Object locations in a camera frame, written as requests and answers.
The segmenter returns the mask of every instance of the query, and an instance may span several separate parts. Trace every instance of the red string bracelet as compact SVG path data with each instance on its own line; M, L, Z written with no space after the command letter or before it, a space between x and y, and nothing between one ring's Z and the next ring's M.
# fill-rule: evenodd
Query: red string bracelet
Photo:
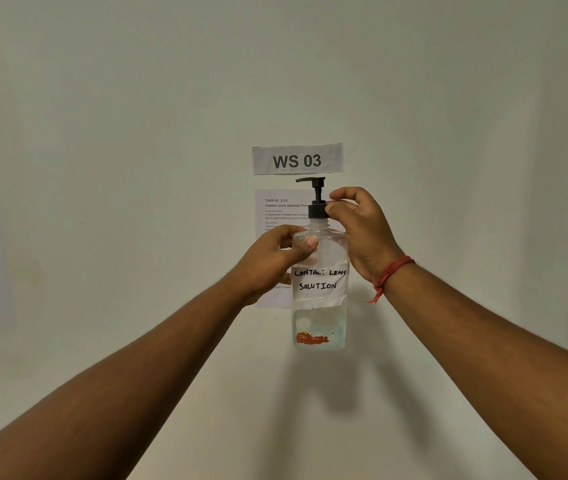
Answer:
M375 288L377 294L375 295L375 298L373 298L371 301L367 301L367 303L377 303L377 301L384 294L384 283L386 282L386 280L390 278L391 275L395 273L395 271L400 269L400 267L402 267L404 264L410 264L414 262L415 259L411 258L410 256L404 256L396 261L393 261L386 269L384 269L382 276L380 276L379 279L373 284L373 288Z

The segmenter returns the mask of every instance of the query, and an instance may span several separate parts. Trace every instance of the hand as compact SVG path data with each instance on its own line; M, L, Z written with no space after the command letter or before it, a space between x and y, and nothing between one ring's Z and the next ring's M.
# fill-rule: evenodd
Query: hand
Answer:
M228 273L227 279L244 288L247 305L255 303L278 283L290 284L288 268L308 258L317 247L317 238L311 236L295 248L283 251L293 244L293 235L305 230L284 225L265 232Z
M371 194L359 187L342 187L330 197L333 201L328 202L326 212L346 228L353 266L362 278L375 283L389 264L404 256L384 212Z

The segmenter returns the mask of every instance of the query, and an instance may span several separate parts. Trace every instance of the person's left arm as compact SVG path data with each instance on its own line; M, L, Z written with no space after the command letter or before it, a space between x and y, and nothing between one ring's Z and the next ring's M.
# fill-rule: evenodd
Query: person's left arm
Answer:
M126 478L240 310L309 257L296 226L262 235L240 262L164 322L66 382L0 431L0 480Z

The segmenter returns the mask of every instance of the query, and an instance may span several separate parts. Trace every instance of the person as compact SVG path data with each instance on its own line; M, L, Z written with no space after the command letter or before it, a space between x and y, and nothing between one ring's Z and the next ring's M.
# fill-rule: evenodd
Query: person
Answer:
M404 256L364 189L331 193L355 270L375 282ZM0 431L0 479L125 478L240 310L308 258L296 226L263 234L240 262L141 338L34 405ZM417 264L384 296L466 399L540 479L568 479L568 351L488 311Z

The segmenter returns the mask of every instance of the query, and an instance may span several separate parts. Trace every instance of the black cap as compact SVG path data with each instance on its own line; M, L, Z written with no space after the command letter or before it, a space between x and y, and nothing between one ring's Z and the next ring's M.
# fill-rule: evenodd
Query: black cap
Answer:
M297 178L296 182L312 182L315 189L315 200L308 206L309 219L328 219L326 213L326 201L322 200L322 187L324 186L326 177L304 177Z

